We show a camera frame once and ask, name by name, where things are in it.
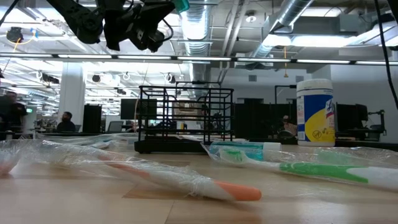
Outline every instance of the fluorescent light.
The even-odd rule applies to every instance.
[[[14,91],[14,92],[18,93],[18,94],[23,94],[23,95],[28,95],[28,94],[29,94],[28,91],[26,91],[26,90],[24,90],[24,89],[21,89],[21,88],[9,87],[9,89],[10,89],[11,91]]]
[[[389,62],[390,65],[398,65],[398,62]],[[356,65],[386,65],[386,62],[377,62],[377,61],[357,61]]]
[[[1,78],[0,82],[1,83],[8,83],[8,84],[11,84],[11,85],[16,85],[17,84],[16,82],[13,82],[13,81],[5,79],[5,78]]]
[[[86,100],[96,100],[96,99],[138,99],[138,97],[131,96],[85,96]]]
[[[297,47],[344,47],[349,44],[347,37],[337,35],[298,35],[292,45]]]
[[[281,62],[289,63],[290,59],[280,59],[280,58],[238,58],[239,62]]]
[[[389,41],[386,42],[387,47],[395,47],[398,46],[398,36],[390,39]]]
[[[334,64],[348,64],[348,60],[297,60],[298,63],[334,63]]]
[[[145,55],[118,55],[120,59],[136,60],[170,60],[170,56],[145,56]]]
[[[19,53],[1,53],[1,57],[52,57],[50,54],[19,54]]]
[[[112,58],[110,55],[58,55],[60,58],[100,58],[100,59],[109,59]]]
[[[231,58],[228,57],[177,57],[177,60],[204,60],[204,61],[224,61],[229,62]]]
[[[284,35],[268,35],[263,41],[263,46],[290,46],[292,41],[290,37]]]
[[[46,104],[46,105],[51,105],[51,106],[58,106],[58,104],[56,104],[56,103],[50,103],[50,102],[48,102],[48,101],[46,101],[45,104]]]

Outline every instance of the black wire rack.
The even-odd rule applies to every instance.
[[[199,84],[220,86],[219,83]],[[213,138],[233,140],[230,124],[234,90],[197,86],[192,82],[176,82],[175,86],[139,87],[137,152],[204,152],[201,141],[211,144]],[[187,93],[189,98],[187,95],[182,99],[182,93]],[[149,126],[150,120],[161,122]],[[183,137],[187,134],[201,141],[196,141],[193,146],[194,142]]]

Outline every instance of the wooden table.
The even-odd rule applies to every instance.
[[[200,199],[77,170],[19,164],[0,179],[1,223],[398,223],[398,193],[226,167],[206,155],[136,156],[251,185],[263,198]]]

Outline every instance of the computer monitor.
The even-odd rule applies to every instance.
[[[137,99],[122,99],[120,103],[120,118],[121,119],[135,119],[134,113],[136,116],[142,114],[148,114],[148,119],[156,119],[157,111],[156,99],[143,99],[142,103],[137,103],[137,111],[136,111],[136,101]]]
[[[363,128],[357,105],[336,104],[338,131]]]
[[[365,105],[356,105],[356,109],[358,110],[359,120],[368,121],[368,107]]]
[[[136,110],[137,99],[122,99],[120,102],[120,118],[121,119],[134,119],[134,112]]]

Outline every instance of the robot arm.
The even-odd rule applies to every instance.
[[[103,31],[104,8],[95,11],[81,6],[73,0],[47,0],[65,19],[77,38],[85,44],[97,44]]]
[[[171,1],[146,0],[128,11],[123,9],[126,0],[96,0],[94,11],[74,0],[47,1],[65,18],[80,41],[99,43],[104,31],[106,45],[111,50],[120,50],[119,43],[129,39],[139,50],[156,52],[167,40],[157,25],[175,9]]]

